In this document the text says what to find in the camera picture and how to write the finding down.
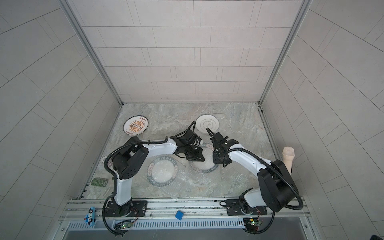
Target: metal vent grille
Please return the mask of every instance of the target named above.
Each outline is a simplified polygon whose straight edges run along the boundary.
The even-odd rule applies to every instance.
[[[194,229],[194,228],[241,228],[244,227],[243,219],[157,219],[138,220],[131,229]]]
[[[114,226],[121,220],[107,220],[109,226]],[[204,228],[245,228],[242,218],[192,218],[192,219],[142,219],[137,220],[130,228],[131,230],[151,229],[204,229]],[[96,220],[95,225],[90,227],[80,220],[71,220],[68,230],[106,230],[103,221]]]
[[[88,223],[86,222],[83,222],[83,221],[71,221],[69,224],[68,224],[68,228],[70,229],[90,229],[90,228],[94,228],[94,226],[88,226]]]

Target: white plate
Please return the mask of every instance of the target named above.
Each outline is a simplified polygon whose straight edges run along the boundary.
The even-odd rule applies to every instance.
[[[208,134],[206,128],[211,129],[212,132],[216,132],[218,130],[218,126],[219,126],[219,123],[218,123],[217,118],[215,118],[214,116],[209,115],[209,114],[202,115],[202,116],[198,117],[196,120],[196,128],[200,132],[205,133],[205,134]]]
[[[123,131],[130,136],[136,136],[143,133],[147,127],[148,119],[146,117],[134,116],[124,123]]]

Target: black mounting plate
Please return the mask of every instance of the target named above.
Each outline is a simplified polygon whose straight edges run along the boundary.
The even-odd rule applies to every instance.
[[[136,213],[134,211],[129,211],[131,207],[134,207],[139,212],[139,217],[144,217],[145,212],[147,210],[147,201],[132,201],[124,204],[123,206],[119,206],[116,204],[114,200],[108,202],[107,207],[105,209],[105,217],[122,217],[129,212],[128,215],[124,217],[136,217]]]
[[[236,206],[231,206],[230,208],[227,208],[227,214],[228,216],[248,216],[248,215],[259,215],[259,212],[255,210],[251,214],[244,214],[240,209],[240,199],[226,199],[226,201],[231,202],[232,204],[235,204]],[[256,207],[261,215],[267,215],[266,207],[264,206],[257,206]]]

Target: black motor housing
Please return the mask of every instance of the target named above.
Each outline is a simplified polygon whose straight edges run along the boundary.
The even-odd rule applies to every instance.
[[[271,162],[271,166],[280,172],[296,191],[298,191],[291,175],[282,161],[276,160]],[[260,169],[257,178],[262,198],[267,206],[274,212],[280,211],[295,198],[295,195],[290,188],[267,168]]]

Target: gray marble surface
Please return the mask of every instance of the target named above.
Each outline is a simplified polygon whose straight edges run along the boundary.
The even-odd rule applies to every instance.
[[[132,116],[143,115],[148,118],[148,129],[138,137],[155,141],[185,130],[193,120],[204,114],[213,115],[219,120],[218,131],[223,136],[237,140],[260,157],[275,160],[255,103],[124,104],[102,157],[130,138],[122,127]],[[195,132],[205,144],[211,144],[207,133],[197,129]],[[204,157],[212,159],[210,154]],[[210,173],[201,173],[194,170],[191,166],[193,163],[175,155],[169,156],[177,161],[175,180],[165,187],[153,186],[147,179],[147,168],[156,157],[148,158],[133,177],[133,198],[237,196],[248,188],[258,188],[257,178],[237,162],[226,168],[219,166]],[[86,199],[104,199],[113,191],[111,175],[105,171],[101,161],[93,175],[95,177],[108,179],[108,184],[106,187],[89,186],[83,195]]]

